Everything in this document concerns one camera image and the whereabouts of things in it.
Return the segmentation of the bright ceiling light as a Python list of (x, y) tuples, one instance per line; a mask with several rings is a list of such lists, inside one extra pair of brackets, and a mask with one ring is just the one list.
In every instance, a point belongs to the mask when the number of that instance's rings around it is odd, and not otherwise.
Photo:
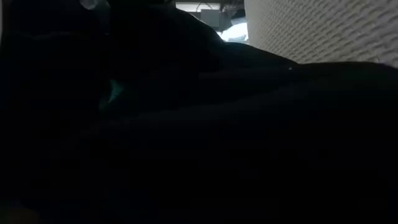
[(225, 42), (246, 43), (249, 39), (248, 25), (246, 22), (235, 24), (229, 29), (224, 30), (220, 37)]

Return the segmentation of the grey ceiling box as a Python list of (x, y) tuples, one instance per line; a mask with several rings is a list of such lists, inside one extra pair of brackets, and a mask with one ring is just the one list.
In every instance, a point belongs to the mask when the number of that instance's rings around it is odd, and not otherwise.
[(202, 9), (200, 11), (200, 20), (212, 28), (219, 28), (220, 12), (214, 9)]

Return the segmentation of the white perforated plastic basket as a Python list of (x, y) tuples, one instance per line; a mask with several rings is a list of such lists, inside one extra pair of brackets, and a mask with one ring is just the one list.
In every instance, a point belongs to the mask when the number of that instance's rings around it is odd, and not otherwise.
[(398, 0), (245, 0), (250, 45), (298, 63), (398, 68)]

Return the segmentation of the dark grey garment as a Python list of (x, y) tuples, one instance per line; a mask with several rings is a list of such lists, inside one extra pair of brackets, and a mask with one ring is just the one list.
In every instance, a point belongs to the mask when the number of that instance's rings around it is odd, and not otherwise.
[[(0, 203), (38, 224), (398, 224), (398, 69), (0, 50)], [(104, 110), (109, 80), (124, 91)]]

